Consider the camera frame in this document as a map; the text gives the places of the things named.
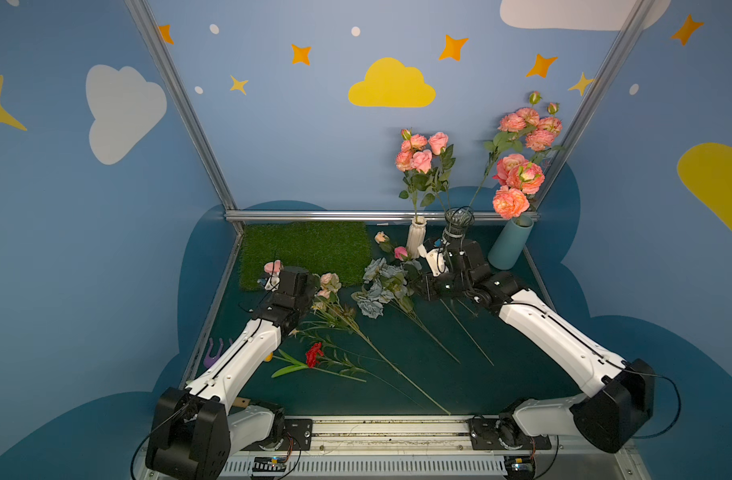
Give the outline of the red flower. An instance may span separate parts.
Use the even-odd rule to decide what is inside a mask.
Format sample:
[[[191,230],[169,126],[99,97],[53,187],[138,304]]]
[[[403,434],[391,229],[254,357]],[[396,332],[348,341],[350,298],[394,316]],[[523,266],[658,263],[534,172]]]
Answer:
[[[342,349],[331,342],[315,342],[305,353],[306,364],[309,368],[326,370],[333,375],[366,382],[366,378],[377,380],[392,391],[409,400],[412,404],[419,403],[401,388],[395,386],[371,369],[363,366],[360,360],[362,355]]]

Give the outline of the coral pink rose stem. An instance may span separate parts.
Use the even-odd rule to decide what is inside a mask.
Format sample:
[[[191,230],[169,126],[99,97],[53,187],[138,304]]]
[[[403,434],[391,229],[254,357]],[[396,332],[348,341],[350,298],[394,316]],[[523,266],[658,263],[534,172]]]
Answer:
[[[496,175],[494,176],[494,179],[496,179],[500,185],[508,186],[510,172],[527,162],[528,159],[521,154],[510,154],[499,159],[496,164]]]

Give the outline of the small pink spray stem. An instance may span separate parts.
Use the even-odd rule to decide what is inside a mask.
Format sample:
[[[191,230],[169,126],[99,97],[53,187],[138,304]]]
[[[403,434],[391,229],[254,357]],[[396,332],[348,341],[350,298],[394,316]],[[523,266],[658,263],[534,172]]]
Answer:
[[[402,143],[396,156],[395,166],[403,173],[404,189],[399,193],[402,199],[410,199],[414,215],[418,215],[419,196],[428,188],[429,172],[432,168],[433,154],[429,149],[429,140],[408,129],[400,132]]]

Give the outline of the magenta rosebud stem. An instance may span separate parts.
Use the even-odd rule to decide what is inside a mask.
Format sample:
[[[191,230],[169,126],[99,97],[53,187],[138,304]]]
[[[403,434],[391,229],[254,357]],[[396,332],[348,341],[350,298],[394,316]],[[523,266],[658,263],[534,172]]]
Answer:
[[[405,271],[405,277],[407,279],[407,293],[400,300],[396,299],[394,301],[405,316],[425,332],[454,361],[459,363],[460,360],[441,342],[438,337],[432,333],[432,331],[420,319],[415,310],[416,302],[419,299],[427,302],[430,306],[438,307],[441,305],[443,307],[442,312],[447,313],[454,320],[456,325],[467,336],[475,348],[483,355],[485,360],[493,366],[494,363],[491,358],[473,338],[472,334],[468,331],[454,309],[455,304],[462,306],[462,303],[460,301],[455,301],[453,298],[441,297],[439,293],[433,290],[434,283],[432,283],[432,281],[437,280],[437,277],[432,275],[433,270],[427,272],[423,271],[420,260],[418,258],[412,258],[405,247],[395,247],[393,249],[393,256],[400,267]]]

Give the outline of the single pink rose stem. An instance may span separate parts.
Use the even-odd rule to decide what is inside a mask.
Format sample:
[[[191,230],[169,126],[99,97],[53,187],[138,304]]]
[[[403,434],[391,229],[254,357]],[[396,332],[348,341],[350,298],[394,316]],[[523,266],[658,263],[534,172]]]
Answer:
[[[438,155],[429,149],[414,153],[405,180],[415,213],[435,202],[446,210],[442,197],[450,200],[450,178],[455,162],[453,146],[443,147]]]

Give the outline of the blue grey fabric flowers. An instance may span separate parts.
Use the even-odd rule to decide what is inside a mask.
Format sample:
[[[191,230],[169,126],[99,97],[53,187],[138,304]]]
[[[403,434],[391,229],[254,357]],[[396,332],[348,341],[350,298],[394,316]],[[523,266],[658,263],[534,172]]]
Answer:
[[[422,267],[417,260],[389,263],[385,258],[374,259],[364,269],[361,289],[352,293],[351,298],[361,314],[370,319],[382,316],[387,306],[395,308],[459,363],[459,359],[428,329],[416,312],[413,281],[418,280],[421,273]]]

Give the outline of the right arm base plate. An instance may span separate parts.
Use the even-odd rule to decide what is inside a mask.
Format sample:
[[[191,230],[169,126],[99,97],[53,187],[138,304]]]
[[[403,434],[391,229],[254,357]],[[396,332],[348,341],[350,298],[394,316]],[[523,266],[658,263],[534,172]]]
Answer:
[[[474,415],[467,420],[467,426],[474,450],[547,451],[553,448],[547,436],[526,435],[510,416]]]

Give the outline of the pink flower bouquet pile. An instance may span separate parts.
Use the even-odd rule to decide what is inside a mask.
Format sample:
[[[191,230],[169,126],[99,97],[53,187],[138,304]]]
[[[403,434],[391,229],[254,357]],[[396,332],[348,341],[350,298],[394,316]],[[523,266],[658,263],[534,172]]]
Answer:
[[[353,308],[344,306],[339,300],[338,292],[342,285],[338,275],[335,273],[325,273],[322,276],[315,275],[315,279],[318,281],[318,289],[313,300],[312,308],[314,314],[326,324],[326,327],[359,337],[396,374],[402,377],[444,414],[450,415],[451,412],[447,408],[436,401],[419,384],[386,357],[361,329],[356,319],[356,311]]]

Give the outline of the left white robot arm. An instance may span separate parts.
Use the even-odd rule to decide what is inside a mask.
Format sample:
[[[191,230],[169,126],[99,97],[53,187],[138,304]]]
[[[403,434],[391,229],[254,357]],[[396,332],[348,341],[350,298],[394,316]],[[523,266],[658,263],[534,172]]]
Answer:
[[[251,404],[232,414],[259,366],[307,315],[319,282],[308,270],[285,267],[237,340],[199,377],[159,398],[146,446],[147,469],[174,479],[216,479],[228,458],[249,446],[280,447],[284,409]]]

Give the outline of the tall pink spray stem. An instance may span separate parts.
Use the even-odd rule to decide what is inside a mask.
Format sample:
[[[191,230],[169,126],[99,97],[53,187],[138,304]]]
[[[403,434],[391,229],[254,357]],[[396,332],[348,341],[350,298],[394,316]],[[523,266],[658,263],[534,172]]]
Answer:
[[[476,197],[489,178],[489,174],[496,166],[501,155],[508,151],[514,151],[516,153],[523,152],[524,141],[522,138],[537,129],[540,117],[536,106],[541,100],[542,95],[540,92],[530,92],[528,95],[529,105],[513,113],[506,114],[499,122],[498,133],[492,140],[484,143],[484,148],[488,152],[488,159],[484,176],[468,204],[469,207],[473,206]]]

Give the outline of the peach rosebud stem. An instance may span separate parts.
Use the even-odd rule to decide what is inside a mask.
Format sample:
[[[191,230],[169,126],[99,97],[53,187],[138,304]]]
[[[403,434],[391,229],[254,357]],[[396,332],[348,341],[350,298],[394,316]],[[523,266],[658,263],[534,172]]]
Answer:
[[[388,258],[388,264],[400,267],[410,282],[417,281],[423,269],[417,259],[411,259],[406,247],[395,245],[390,237],[383,231],[379,231],[374,237],[377,246]]]

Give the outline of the pink rose spray stem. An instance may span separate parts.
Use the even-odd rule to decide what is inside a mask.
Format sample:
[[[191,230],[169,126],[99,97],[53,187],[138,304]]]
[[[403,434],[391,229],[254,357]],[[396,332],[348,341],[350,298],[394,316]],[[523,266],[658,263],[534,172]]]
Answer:
[[[535,164],[540,164],[547,157],[553,149],[556,139],[562,133],[563,123],[557,117],[559,111],[560,104],[550,102],[547,105],[545,116],[540,116],[535,109],[529,109],[523,115],[524,120],[534,126],[534,130],[525,136],[524,142],[525,146],[534,152],[531,161]]]

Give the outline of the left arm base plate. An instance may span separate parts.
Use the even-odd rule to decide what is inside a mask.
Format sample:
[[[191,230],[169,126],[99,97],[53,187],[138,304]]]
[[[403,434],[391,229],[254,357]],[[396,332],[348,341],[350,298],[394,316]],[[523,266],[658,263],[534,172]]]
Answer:
[[[254,442],[243,451],[309,451],[314,422],[311,418],[285,418],[276,422],[268,438]]]

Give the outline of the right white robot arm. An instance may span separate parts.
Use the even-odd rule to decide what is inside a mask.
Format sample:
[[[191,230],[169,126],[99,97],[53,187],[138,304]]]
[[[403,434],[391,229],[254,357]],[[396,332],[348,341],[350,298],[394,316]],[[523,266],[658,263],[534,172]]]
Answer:
[[[430,268],[421,281],[428,300],[464,297],[485,308],[539,347],[580,390],[571,397],[512,404],[495,423],[504,448],[520,449],[539,436],[581,436],[616,453],[652,417],[654,370],[590,339],[512,273],[493,271],[477,242],[427,242],[418,252]]]

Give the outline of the two-bloom coral rose stem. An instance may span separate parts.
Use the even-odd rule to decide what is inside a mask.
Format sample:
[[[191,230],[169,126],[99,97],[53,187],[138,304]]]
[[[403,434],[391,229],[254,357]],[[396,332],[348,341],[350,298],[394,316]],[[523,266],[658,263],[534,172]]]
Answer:
[[[538,193],[545,181],[540,165],[528,162],[510,172],[508,186],[500,185],[492,205],[503,219],[523,215],[530,208],[530,198]]]

